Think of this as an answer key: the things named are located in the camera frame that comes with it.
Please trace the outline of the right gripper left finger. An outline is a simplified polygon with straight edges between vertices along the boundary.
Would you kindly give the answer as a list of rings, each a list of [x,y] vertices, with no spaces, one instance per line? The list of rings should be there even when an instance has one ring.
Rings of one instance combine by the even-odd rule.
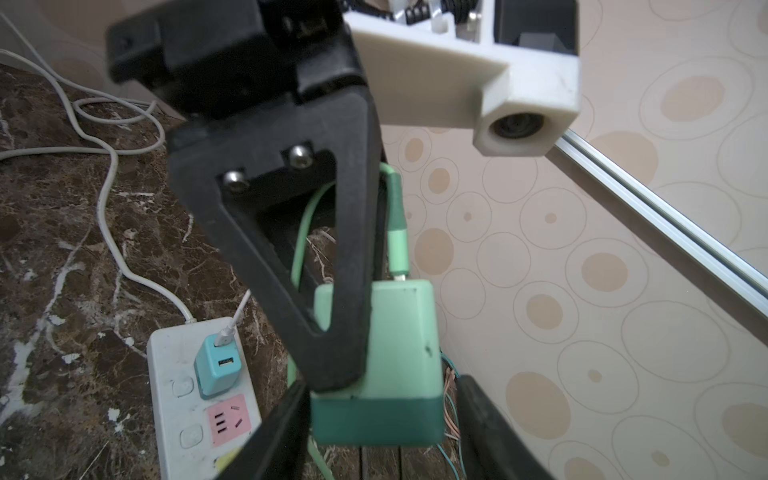
[[[300,479],[306,457],[310,413],[309,389],[298,380],[217,479]]]

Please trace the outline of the long white power strip pastel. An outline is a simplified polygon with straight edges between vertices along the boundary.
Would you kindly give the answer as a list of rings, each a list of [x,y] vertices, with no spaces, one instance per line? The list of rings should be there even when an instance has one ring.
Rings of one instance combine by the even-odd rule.
[[[232,388],[205,397],[195,359],[229,317],[159,329],[147,343],[150,388],[162,479],[214,479],[262,423],[238,334],[225,348],[241,370]]]

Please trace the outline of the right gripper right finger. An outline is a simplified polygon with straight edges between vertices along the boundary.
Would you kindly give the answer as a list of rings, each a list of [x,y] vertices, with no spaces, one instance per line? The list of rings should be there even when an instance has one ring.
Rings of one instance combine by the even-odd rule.
[[[469,375],[457,380],[456,405],[468,479],[553,479]]]

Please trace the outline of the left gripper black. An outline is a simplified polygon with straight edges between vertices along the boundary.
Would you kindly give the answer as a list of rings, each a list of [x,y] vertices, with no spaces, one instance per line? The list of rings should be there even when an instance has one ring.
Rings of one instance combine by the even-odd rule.
[[[224,118],[290,94],[360,82],[336,1],[168,1],[106,31],[108,73],[184,116]]]

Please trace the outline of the teal charger plug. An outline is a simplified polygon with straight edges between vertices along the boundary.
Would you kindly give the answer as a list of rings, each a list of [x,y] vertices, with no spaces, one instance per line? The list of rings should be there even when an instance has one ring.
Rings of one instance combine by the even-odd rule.
[[[218,335],[205,338],[194,360],[194,369],[203,399],[211,399],[233,388],[242,370],[235,340],[216,345]]]

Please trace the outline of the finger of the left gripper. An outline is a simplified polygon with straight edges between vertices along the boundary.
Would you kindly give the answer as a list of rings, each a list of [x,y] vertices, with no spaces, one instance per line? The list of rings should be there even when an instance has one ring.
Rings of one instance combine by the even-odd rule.
[[[173,192],[317,392],[350,386],[365,371],[382,151],[374,101],[362,86],[196,119],[168,138]],[[322,209],[321,220],[336,228],[337,257],[332,319],[322,329],[290,265],[305,205],[328,183],[335,204]]]

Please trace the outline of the green charger plug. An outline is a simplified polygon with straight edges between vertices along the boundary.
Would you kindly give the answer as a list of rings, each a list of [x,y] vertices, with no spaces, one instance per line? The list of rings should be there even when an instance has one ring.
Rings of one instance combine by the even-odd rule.
[[[428,447],[444,438],[443,374],[432,284],[372,285],[366,370],[341,390],[311,395],[320,445]]]

